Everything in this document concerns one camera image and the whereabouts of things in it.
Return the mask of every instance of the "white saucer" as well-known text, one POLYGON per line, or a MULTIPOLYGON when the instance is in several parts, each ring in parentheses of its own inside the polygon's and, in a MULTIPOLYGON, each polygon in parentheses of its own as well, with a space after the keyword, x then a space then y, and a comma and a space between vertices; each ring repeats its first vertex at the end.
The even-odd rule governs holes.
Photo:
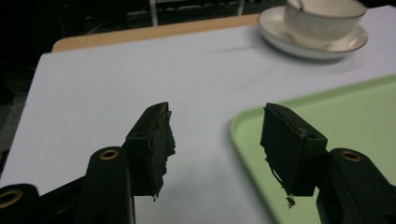
POLYGON ((259 28, 262 36, 273 46, 289 54, 308 59, 328 60, 347 56, 363 47, 367 32, 360 26, 346 37, 322 47, 304 46, 296 42, 283 23, 284 7, 272 7, 260 14, 259 28))

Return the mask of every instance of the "white tablecloth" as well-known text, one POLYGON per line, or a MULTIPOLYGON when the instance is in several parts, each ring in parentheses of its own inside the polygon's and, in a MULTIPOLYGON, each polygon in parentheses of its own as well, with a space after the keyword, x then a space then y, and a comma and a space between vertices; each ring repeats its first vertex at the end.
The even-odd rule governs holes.
POLYGON ((0 186, 44 194, 83 176, 94 151, 167 101, 177 154, 157 202, 135 197, 137 223, 270 222, 233 151, 233 116, 396 73, 395 21, 394 7, 369 9, 368 43, 338 61, 289 56, 256 26, 43 55, 0 186))

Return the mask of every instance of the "teacup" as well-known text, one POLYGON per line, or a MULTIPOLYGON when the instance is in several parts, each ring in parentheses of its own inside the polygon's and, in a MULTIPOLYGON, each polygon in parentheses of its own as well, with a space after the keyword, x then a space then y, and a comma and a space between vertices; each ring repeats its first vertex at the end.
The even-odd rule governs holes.
POLYGON ((367 8, 356 0, 288 0, 284 22, 306 46, 324 46, 355 29, 367 8))

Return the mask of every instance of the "green tray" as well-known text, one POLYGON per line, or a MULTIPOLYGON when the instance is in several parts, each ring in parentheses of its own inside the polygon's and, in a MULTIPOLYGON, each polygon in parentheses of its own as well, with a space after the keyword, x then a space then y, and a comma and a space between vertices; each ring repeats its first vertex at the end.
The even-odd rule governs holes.
MULTIPOLYGON (((328 150, 355 149, 396 184, 396 75, 278 103, 291 108, 328 139, 328 150)), ((260 146, 261 107, 235 116, 231 137, 256 189, 278 223, 320 223, 316 198, 295 197, 288 207, 286 192, 273 177, 260 146)))

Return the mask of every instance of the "brass screw hole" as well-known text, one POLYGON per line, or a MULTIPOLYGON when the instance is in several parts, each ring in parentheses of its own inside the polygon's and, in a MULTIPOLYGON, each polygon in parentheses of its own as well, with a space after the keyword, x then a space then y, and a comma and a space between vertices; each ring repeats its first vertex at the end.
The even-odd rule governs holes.
POLYGON ((113 160, 114 158, 118 157, 119 154, 120 153, 116 149, 109 149, 100 154, 100 159, 103 161, 113 160))
POLYGON ((361 156, 356 154, 355 152, 343 151, 341 152, 341 156, 349 161, 361 161, 361 156))
POLYGON ((0 208, 8 207, 17 202, 23 195, 20 189, 11 189, 0 195, 0 208))

